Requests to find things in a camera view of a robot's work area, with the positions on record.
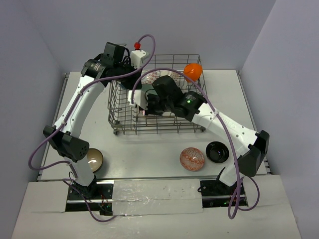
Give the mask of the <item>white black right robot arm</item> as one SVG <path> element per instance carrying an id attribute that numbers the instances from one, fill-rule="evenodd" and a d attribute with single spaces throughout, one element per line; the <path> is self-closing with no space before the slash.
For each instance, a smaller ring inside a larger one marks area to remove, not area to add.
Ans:
<path id="1" fill-rule="evenodd" d="M 204 96 L 195 91 L 182 92 L 170 76 L 157 78 L 152 86 L 157 94 L 149 100 L 148 113 L 161 115 L 172 112 L 231 140 L 235 162 L 219 174 L 216 188 L 220 194 L 229 194 L 237 179 L 257 174 L 268 151 L 270 135 L 266 131 L 246 128 L 217 109 L 213 110 Z"/>

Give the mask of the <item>pale green bowl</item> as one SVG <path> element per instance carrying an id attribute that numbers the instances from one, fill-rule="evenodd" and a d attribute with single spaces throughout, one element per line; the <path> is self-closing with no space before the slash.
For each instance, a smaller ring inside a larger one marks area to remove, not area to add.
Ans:
<path id="1" fill-rule="evenodd" d="M 154 94 L 157 95 L 156 91 L 154 90 L 151 84 L 142 84 L 141 90 L 145 92 L 145 94 Z"/>

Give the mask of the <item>white bowl red diamond pattern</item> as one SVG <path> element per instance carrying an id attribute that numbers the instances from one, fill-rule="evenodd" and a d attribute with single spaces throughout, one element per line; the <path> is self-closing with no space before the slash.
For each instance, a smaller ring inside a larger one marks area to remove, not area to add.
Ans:
<path id="1" fill-rule="evenodd" d="M 151 73 L 148 73 L 141 79 L 142 84 L 152 84 L 157 78 L 160 77 L 160 71 L 154 71 Z"/>

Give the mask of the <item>plain white bowl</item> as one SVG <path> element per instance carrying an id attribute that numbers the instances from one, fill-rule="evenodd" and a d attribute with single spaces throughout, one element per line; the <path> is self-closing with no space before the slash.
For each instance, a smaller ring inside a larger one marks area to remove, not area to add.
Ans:
<path id="1" fill-rule="evenodd" d="M 203 68 L 198 63 L 190 63 L 183 70 L 183 74 L 195 82 L 200 78 L 202 72 Z"/>

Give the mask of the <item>grey geometric pattern bowl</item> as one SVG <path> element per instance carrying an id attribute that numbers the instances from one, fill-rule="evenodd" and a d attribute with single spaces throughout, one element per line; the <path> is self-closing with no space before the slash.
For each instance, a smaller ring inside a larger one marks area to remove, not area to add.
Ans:
<path id="1" fill-rule="evenodd" d="M 180 74 L 179 74 L 179 73 L 176 73 L 176 72 L 174 72 L 174 71 L 170 71 L 170 70 L 162 70 L 161 73 L 160 73 L 160 76 L 161 76 L 161 77 L 163 77 L 163 76 L 169 76 L 169 77 L 171 77 L 173 80 L 178 81 Z"/>

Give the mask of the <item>orange diamond pattern bowl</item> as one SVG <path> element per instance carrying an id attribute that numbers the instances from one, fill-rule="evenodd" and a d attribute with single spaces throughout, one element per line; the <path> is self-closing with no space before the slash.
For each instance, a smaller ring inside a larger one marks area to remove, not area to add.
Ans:
<path id="1" fill-rule="evenodd" d="M 182 167 L 188 171 L 199 171 L 205 163 L 203 153 L 194 147 L 184 149 L 179 157 Z"/>

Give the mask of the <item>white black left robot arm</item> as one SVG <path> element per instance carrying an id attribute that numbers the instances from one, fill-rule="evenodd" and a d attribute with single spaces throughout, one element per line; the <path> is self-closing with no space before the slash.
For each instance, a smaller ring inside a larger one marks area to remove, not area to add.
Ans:
<path id="1" fill-rule="evenodd" d="M 74 174 L 74 187 L 87 199 L 97 194 L 97 179 L 92 172 L 87 153 L 89 143 L 80 139 L 84 121 L 98 96 L 109 83 L 109 78 L 121 81 L 132 89 L 141 75 L 141 66 L 149 53 L 114 43 L 106 43 L 103 53 L 88 60 L 81 71 L 77 89 L 62 116 L 54 126 L 46 126 L 43 134 L 51 147 L 70 165 Z"/>

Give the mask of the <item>dark bowl beige inside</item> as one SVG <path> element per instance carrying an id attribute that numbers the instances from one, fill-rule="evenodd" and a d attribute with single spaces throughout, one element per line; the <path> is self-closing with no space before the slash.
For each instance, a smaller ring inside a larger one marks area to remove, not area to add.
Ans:
<path id="1" fill-rule="evenodd" d="M 89 148 L 86 158 L 93 173 L 97 172 L 103 165 L 104 157 L 98 149 Z"/>

